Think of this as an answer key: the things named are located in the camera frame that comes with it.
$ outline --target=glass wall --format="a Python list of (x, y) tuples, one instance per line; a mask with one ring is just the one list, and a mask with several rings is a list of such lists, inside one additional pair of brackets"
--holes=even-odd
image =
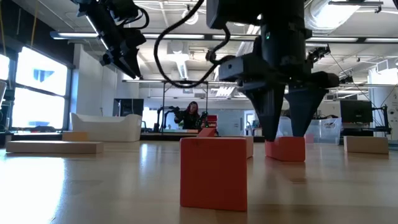
[(18, 55), (12, 127), (66, 128), (68, 68), (27, 47)]

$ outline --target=beige block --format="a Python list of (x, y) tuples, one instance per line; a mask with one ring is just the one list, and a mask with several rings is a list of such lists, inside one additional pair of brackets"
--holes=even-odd
[(6, 152), (20, 153), (75, 153), (96, 154), (104, 150), (102, 142), (69, 142), (69, 141), (11, 141), (7, 143)]
[(62, 141), (89, 141), (88, 133), (83, 131), (64, 131)]
[(388, 139), (385, 137), (344, 136), (346, 152), (388, 154)]
[(253, 136), (223, 136), (223, 137), (246, 139), (246, 158), (249, 159), (250, 157), (253, 156), (253, 145), (254, 145)]

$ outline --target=red block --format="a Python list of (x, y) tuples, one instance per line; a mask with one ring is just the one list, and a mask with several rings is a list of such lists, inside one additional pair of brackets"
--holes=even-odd
[(274, 142), (266, 141), (266, 156), (285, 162), (304, 162), (304, 137), (279, 137)]
[(306, 144), (313, 144), (313, 134), (305, 134), (304, 138)]
[(216, 133), (215, 128), (203, 128), (197, 137), (214, 137)]
[(246, 211), (246, 140), (182, 138), (180, 205)]

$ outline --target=dark hair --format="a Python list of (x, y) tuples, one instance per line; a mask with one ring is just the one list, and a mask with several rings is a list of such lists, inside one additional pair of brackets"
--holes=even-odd
[(189, 105), (188, 105), (188, 107), (187, 107), (187, 109), (185, 110), (186, 112), (190, 112), (190, 110), (191, 110), (191, 105), (196, 105), (197, 106), (197, 116), (199, 116), (199, 113), (198, 113), (198, 109), (199, 109), (199, 106), (198, 106), (198, 103), (197, 102), (195, 102), (195, 101), (192, 101), (191, 103), (189, 103)]

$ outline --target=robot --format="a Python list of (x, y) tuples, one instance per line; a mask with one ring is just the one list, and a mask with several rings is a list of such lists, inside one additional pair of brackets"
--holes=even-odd
[[(122, 24), (134, 22), (145, 10), (131, 0), (72, 0), (80, 5), (79, 16), (87, 16), (103, 41), (107, 51), (102, 64), (113, 63), (127, 75), (140, 77), (136, 47), (145, 42), (138, 28), (124, 28)], [(173, 24), (160, 35), (154, 46), (155, 61), (160, 73), (179, 88), (191, 88), (206, 80), (220, 66), (220, 80), (237, 82), (239, 90), (253, 104), (263, 128), (266, 141), (274, 141), (284, 98), (290, 105), (293, 135), (302, 137), (328, 88), (337, 87), (339, 78), (326, 72), (312, 73), (313, 63), (329, 49), (320, 49), (306, 57), (305, 40), (312, 31), (304, 25), (304, 0), (207, 0), (206, 22), (210, 29), (222, 29), (226, 38), (209, 51), (206, 59), (213, 63), (209, 71), (196, 84), (183, 85), (170, 80), (164, 73), (157, 56), (162, 38), (182, 25), (203, 4), (196, 5), (181, 21)], [(240, 57), (226, 56), (216, 60), (216, 51), (230, 38), (227, 22), (254, 24), (261, 27), (261, 35), (254, 42), (253, 51)]]

